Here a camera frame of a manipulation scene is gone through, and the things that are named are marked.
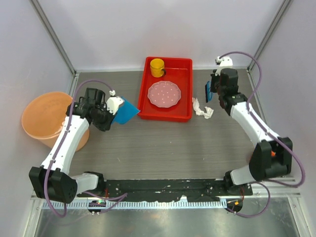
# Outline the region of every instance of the blue cloth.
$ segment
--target blue cloth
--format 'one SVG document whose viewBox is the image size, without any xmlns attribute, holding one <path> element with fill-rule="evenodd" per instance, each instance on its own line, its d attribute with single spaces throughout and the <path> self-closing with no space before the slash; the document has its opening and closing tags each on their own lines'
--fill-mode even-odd
<svg viewBox="0 0 316 237">
<path fill-rule="evenodd" d="M 124 97 L 121 98 L 124 100 L 124 104 L 118 109 L 117 115 L 112 123 L 117 122 L 119 124 L 126 124 L 140 112 L 139 109 L 129 103 Z"/>
</svg>

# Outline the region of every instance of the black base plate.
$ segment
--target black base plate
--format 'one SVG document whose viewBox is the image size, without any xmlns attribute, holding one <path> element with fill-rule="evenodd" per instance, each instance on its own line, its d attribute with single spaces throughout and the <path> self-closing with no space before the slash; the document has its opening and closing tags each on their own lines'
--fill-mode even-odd
<svg viewBox="0 0 316 237">
<path fill-rule="evenodd" d="M 245 196 L 252 195 L 250 186 L 244 184 L 242 187 Z M 215 179 L 107 180 L 106 189 L 109 197 L 128 193 L 124 201 L 134 202 L 178 201 L 182 195 L 188 202 L 216 201 L 219 200 L 217 196 L 240 196 L 239 186 L 227 190 L 223 180 Z"/>
</svg>

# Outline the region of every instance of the gray table surface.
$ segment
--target gray table surface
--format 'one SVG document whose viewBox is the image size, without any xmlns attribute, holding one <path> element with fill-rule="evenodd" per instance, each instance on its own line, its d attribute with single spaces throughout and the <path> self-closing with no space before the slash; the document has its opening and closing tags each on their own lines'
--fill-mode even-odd
<svg viewBox="0 0 316 237">
<path fill-rule="evenodd" d="M 81 73 L 78 84 L 88 79 L 106 80 L 137 106 L 143 72 Z M 212 118 L 193 114 L 187 123 L 142 120 L 134 117 L 110 131 L 90 126 L 90 138 L 76 152 L 70 175 L 84 171 L 103 173 L 106 179 L 222 178 L 226 171 L 246 165 L 253 146 L 239 124 L 219 106 L 217 95 L 206 104 L 204 85 L 211 70 L 194 71 L 193 96 L 201 108 L 214 109 Z M 246 70 L 239 70 L 239 90 L 252 92 Z M 90 83 L 108 93 L 98 83 Z M 258 111 L 255 100 L 252 105 Z"/>
</svg>

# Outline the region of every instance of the white cable clip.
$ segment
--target white cable clip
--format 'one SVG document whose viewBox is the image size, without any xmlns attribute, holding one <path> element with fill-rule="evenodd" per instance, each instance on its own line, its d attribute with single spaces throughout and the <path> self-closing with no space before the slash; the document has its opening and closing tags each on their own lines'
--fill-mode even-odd
<svg viewBox="0 0 316 237">
<path fill-rule="evenodd" d="M 253 108 L 249 108 L 248 110 L 248 114 L 252 113 L 253 112 Z"/>
<path fill-rule="evenodd" d="M 218 56 L 218 57 L 215 59 L 215 62 L 216 62 L 216 63 L 221 63 L 222 60 L 223 60 L 223 59 Z"/>
<path fill-rule="evenodd" d="M 269 133 L 271 133 L 271 130 L 269 128 L 267 128 L 267 131 L 265 132 L 265 135 L 268 136 Z"/>
<path fill-rule="evenodd" d="M 110 90 L 109 93 L 110 93 L 111 96 L 115 96 L 115 90 Z"/>
</svg>

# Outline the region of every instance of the white wall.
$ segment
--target white wall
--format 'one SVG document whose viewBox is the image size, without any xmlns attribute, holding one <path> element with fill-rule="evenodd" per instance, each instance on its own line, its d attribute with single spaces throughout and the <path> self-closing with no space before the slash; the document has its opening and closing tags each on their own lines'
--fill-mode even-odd
<svg viewBox="0 0 316 237">
<path fill-rule="evenodd" d="M 27 0 L 10 0 L 0 8 L 0 230 L 22 236 L 28 217 L 31 166 L 40 165 L 48 149 L 22 129 L 26 105 L 49 91 L 67 91 L 72 76 Z"/>
<path fill-rule="evenodd" d="M 316 1 L 293 1 L 259 62 L 263 80 L 260 101 L 268 123 L 293 140 L 293 150 L 306 169 L 301 187 L 310 207 L 316 195 Z M 297 165 L 292 174 L 300 179 Z M 310 209 L 316 226 L 316 212 Z"/>
<path fill-rule="evenodd" d="M 147 56 L 214 66 L 254 54 L 283 0 L 39 0 L 78 70 L 143 68 Z M 236 66 L 249 59 L 236 57 Z"/>
</svg>

